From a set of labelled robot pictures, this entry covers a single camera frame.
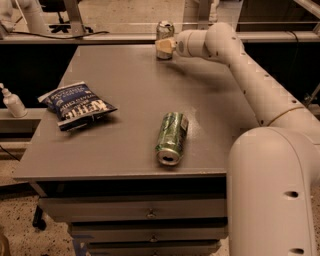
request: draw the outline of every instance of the floor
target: floor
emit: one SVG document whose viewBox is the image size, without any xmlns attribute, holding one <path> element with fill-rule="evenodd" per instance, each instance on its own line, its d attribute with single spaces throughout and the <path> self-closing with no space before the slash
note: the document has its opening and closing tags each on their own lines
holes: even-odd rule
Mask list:
<svg viewBox="0 0 320 256">
<path fill-rule="evenodd" d="M 218 9 L 220 21 L 236 24 L 239 15 L 238 1 L 221 1 Z M 82 0 L 79 4 L 83 21 L 95 31 L 110 32 L 153 32 L 155 24 L 160 20 L 171 20 L 176 28 L 181 28 L 184 0 Z M 48 23 L 54 22 L 55 14 L 47 17 Z M 23 22 L 19 22 L 16 30 L 25 30 Z M 17 146 L 6 142 L 1 145 L 16 155 L 23 155 L 27 144 Z M 0 185 L 15 183 L 11 175 L 19 162 L 0 150 Z M 318 244 L 320 243 L 320 188 L 312 190 L 312 206 Z M 43 219 L 47 228 L 40 231 L 32 227 L 32 219 L 37 205 L 37 196 L 0 200 L 0 232 L 8 238 L 12 256 L 77 256 L 85 253 L 82 245 L 75 245 L 67 232 L 67 225 L 55 223 L 44 213 Z M 212 256 L 227 256 L 228 239 L 221 241 L 222 246 Z"/>
</svg>

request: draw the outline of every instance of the blue snack bag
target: blue snack bag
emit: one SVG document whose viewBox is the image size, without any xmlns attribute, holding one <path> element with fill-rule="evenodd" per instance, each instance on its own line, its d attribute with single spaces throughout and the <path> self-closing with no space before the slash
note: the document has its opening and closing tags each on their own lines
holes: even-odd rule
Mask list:
<svg viewBox="0 0 320 256">
<path fill-rule="evenodd" d="M 80 128 L 117 110 L 94 94 L 84 82 L 57 88 L 40 96 L 38 101 L 57 114 L 61 131 Z"/>
</svg>

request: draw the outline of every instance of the white bottle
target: white bottle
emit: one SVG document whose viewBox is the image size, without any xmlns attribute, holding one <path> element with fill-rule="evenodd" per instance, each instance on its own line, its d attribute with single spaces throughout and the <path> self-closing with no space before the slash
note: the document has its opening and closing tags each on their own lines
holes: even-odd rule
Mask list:
<svg viewBox="0 0 320 256">
<path fill-rule="evenodd" d="M 7 106 L 8 110 L 14 117 L 23 117 L 28 113 L 28 110 L 23 105 L 22 101 L 16 94 L 12 94 L 7 88 L 4 88 L 0 83 L 3 93 L 3 103 Z"/>
</svg>

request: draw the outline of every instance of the gray table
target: gray table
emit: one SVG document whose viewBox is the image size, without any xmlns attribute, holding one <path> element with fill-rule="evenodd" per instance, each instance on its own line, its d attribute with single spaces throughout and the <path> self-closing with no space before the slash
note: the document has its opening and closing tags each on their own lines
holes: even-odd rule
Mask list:
<svg viewBox="0 0 320 256">
<path fill-rule="evenodd" d="M 92 255 L 217 249 L 213 241 L 227 235 L 228 154 L 257 126 L 228 68 L 176 55 L 159 61 L 153 45 L 81 46 L 60 86 L 79 81 L 118 110 L 74 132 L 61 132 L 47 111 L 14 177 L 30 182 L 40 207 L 69 223 Z M 173 111 L 190 123 L 183 159 L 166 167 L 155 146 Z"/>
<path fill-rule="evenodd" d="M 157 61 L 152 45 L 82 46 L 61 85 L 85 81 L 118 110 L 80 132 L 45 113 L 15 178 L 27 181 L 171 178 L 225 174 L 229 150 L 254 114 L 229 70 L 198 58 Z M 188 117 L 185 155 L 160 165 L 155 146 L 167 112 Z"/>
</svg>

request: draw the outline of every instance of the soda can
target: soda can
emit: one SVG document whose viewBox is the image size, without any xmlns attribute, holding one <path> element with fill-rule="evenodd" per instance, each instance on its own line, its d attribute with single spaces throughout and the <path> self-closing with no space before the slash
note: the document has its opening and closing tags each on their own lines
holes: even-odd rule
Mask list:
<svg viewBox="0 0 320 256">
<path fill-rule="evenodd" d="M 171 21 L 160 21 L 157 25 L 157 35 L 156 35 L 156 40 L 160 39 L 165 39 L 168 37 L 173 37 L 174 36 L 174 26 Z M 168 60 L 172 58 L 171 53 L 165 53 L 161 51 L 156 51 L 157 58 L 162 59 L 162 60 Z"/>
<path fill-rule="evenodd" d="M 164 165 L 176 165 L 183 156 L 183 144 L 187 136 L 189 121 L 184 114 L 171 112 L 164 116 L 158 144 L 157 157 Z"/>
</svg>

